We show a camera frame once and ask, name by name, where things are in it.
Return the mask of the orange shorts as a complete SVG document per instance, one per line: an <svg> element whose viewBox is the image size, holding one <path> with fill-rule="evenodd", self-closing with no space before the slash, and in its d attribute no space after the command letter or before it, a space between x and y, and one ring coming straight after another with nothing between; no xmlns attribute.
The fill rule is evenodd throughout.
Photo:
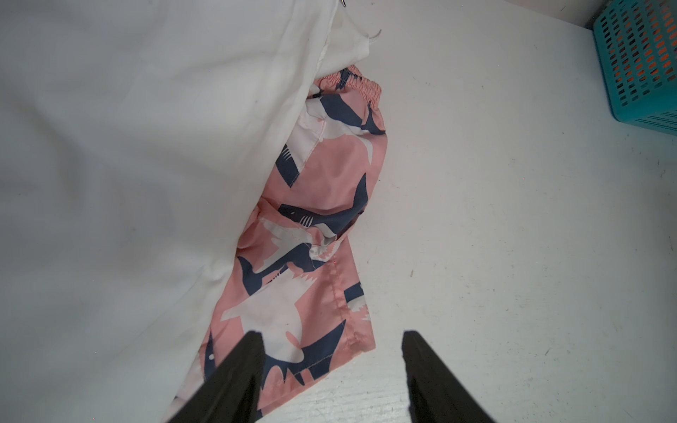
<svg viewBox="0 0 677 423"><path fill-rule="evenodd" d="M675 1L617 1L600 20L622 106L676 89Z"/></svg>

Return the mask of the white shorts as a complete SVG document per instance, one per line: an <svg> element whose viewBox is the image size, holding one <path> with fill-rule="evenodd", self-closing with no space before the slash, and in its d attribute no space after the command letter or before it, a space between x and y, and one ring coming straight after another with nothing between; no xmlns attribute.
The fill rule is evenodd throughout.
<svg viewBox="0 0 677 423"><path fill-rule="evenodd" d="M340 1L1 4L1 419L158 422Z"/></svg>

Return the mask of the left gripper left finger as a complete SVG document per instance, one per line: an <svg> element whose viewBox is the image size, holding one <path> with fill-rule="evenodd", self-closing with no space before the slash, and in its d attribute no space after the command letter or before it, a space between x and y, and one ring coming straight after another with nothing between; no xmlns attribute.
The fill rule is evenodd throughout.
<svg viewBox="0 0 677 423"><path fill-rule="evenodd" d="M264 370L262 335L250 331L170 423L251 423Z"/></svg>

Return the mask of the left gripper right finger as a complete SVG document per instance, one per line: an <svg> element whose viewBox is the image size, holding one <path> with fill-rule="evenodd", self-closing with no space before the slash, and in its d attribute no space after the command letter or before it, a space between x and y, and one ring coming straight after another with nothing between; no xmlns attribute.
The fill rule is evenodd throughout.
<svg viewBox="0 0 677 423"><path fill-rule="evenodd" d="M417 331L406 331L402 353L413 423L494 423Z"/></svg>

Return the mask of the pink patterned shorts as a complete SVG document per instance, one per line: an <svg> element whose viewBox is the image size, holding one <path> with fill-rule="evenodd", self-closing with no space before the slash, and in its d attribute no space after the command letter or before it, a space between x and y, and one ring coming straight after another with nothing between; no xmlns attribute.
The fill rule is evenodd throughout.
<svg viewBox="0 0 677 423"><path fill-rule="evenodd" d="M313 83L169 417L250 331L261 334L266 353L257 417L374 349L349 233L384 165L381 93L354 66Z"/></svg>

